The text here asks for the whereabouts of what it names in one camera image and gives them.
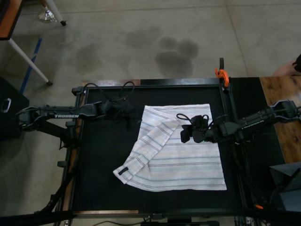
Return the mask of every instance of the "person's hand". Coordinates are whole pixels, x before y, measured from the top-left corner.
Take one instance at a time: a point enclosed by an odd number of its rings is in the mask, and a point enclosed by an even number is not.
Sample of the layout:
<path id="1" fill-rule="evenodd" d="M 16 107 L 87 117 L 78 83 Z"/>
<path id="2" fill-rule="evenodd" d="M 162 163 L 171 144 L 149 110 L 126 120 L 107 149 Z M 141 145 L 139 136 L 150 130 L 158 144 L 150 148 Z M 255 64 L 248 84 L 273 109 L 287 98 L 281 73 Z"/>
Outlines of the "person's hand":
<path id="1" fill-rule="evenodd" d="M 293 60 L 285 65 L 283 65 L 282 67 L 278 68 L 273 76 L 277 76 L 277 77 L 284 77 L 284 76 L 292 76 L 292 75 L 300 75 L 301 76 L 301 72 L 296 71 L 295 66 L 297 64 L 293 64 L 295 63 L 296 60 Z"/>

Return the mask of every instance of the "towel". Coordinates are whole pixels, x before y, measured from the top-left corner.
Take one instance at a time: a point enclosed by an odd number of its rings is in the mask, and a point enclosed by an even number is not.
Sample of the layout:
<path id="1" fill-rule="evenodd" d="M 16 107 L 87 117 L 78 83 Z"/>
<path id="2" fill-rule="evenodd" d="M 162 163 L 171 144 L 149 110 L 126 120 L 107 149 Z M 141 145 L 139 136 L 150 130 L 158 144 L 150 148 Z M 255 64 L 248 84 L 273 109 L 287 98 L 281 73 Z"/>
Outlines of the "towel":
<path id="1" fill-rule="evenodd" d="M 145 106 L 138 140 L 125 163 L 113 171 L 123 183 L 142 190 L 227 190 L 217 144 L 181 142 L 183 113 L 209 116 L 210 105 Z"/>

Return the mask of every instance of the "clamp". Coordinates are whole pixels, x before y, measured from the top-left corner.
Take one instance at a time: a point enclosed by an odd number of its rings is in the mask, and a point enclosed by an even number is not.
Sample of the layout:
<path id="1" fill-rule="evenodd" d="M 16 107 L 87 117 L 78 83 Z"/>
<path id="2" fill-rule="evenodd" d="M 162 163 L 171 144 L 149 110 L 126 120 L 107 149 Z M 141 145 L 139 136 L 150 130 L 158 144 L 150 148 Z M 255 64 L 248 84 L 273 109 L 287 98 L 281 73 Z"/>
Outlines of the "clamp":
<path id="1" fill-rule="evenodd" d="M 217 78 L 223 79 L 224 88 L 227 88 L 229 86 L 229 77 L 228 73 L 224 70 L 224 58 L 220 58 L 220 69 L 217 70 L 217 68 L 215 68 L 214 71 Z"/>

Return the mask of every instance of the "blue tape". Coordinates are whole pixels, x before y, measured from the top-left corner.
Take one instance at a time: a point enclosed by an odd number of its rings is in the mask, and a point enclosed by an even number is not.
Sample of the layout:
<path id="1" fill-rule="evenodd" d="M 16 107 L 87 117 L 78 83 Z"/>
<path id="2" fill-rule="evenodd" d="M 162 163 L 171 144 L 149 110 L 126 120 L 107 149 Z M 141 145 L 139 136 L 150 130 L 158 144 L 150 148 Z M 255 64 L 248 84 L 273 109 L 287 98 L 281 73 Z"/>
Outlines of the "blue tape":
<path id="1" fill-rule="evenodd" d="M 42 38 L 39 38 L 38 43 L 37 43 L 37 45 L 36 45 L 36 48 L 35 48 L 35 50 L 34 50 L 34 55 L 35 55 L 35 56 L 32 58 L 32 62 L 33 62 L 33 63 L 35 62 L 35 60 L 36 60 L 36 58 L 37 58 L 37 53 L 38 53 L 38 51 L 39 51 L 39 49 L 40 49 L 41 43 L 42 43 Z M 29 76 L 30 76 L 30 73 L 31 73 L 31 72 L 32 72 L 32 67 L 28 66 L 27 71 L 26 71 L 26 74 L 25 74 L 25 77 L 24 77 L 24 80 L 23 80 L 23 82 L 22 82 L 22 86 L 21 86 L 21 88 L 20 88 L 20 93 L 21 93 L 21 94 L 23 94 L 24 91 L 25 91 L 25 87 L 26 87 L 26 85 L 27 85 L 27 82 L 28 82 L 28 80 L 29 80 Z"/>

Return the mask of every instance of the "concrete floor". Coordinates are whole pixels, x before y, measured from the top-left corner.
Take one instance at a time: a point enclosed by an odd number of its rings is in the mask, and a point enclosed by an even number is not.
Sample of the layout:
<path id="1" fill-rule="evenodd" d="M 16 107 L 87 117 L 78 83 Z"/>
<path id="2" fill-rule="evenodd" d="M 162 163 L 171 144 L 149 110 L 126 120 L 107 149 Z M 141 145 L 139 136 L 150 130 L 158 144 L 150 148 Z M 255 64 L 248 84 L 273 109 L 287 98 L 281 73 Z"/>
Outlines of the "concrete floor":
<path id="1" fill-rule="evenodd" d="M 231 77 L 271 76 L 301 50 L 300 0 L 55 2 L 66 27 L 40 22 L 41 5 L 28 2 L 12 36 L 30 57 L 42 38 L 36 65 L 54 85 L 32 71 L 24 93 L 31 105 L 73 105 L 71 89 L 82 81 L 215 77 L 220 57 Z M 0 75 L 20 89 L 27 68 L 1 41 Z M 61 182 L 56 162 L 65 150 L 58 147 L 57 138 L 38 132 L 1 142 L 2 216 L 45 206 Z M 233 225 L 232 219 L 222 222 Z"/>

